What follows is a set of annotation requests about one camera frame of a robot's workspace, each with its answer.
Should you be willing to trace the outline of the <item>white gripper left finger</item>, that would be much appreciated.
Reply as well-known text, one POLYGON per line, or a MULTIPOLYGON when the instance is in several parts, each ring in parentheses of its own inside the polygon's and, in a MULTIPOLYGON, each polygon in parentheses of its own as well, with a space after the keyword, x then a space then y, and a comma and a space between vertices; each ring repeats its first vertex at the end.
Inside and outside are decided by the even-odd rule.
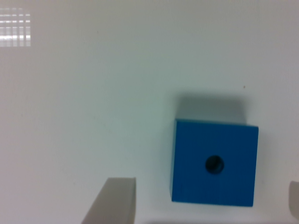
POLYGON ((109 178, 81 224, 135 224, 136 179, 109 178))

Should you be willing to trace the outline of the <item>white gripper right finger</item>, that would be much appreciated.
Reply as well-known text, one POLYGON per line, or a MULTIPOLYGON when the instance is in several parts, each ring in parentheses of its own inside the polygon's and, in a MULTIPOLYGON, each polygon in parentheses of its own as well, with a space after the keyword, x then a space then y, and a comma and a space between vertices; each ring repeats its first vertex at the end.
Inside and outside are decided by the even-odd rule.
POLYGON ((299 182, 289 185, 289 209, 293 217, 299 218, 299 182))

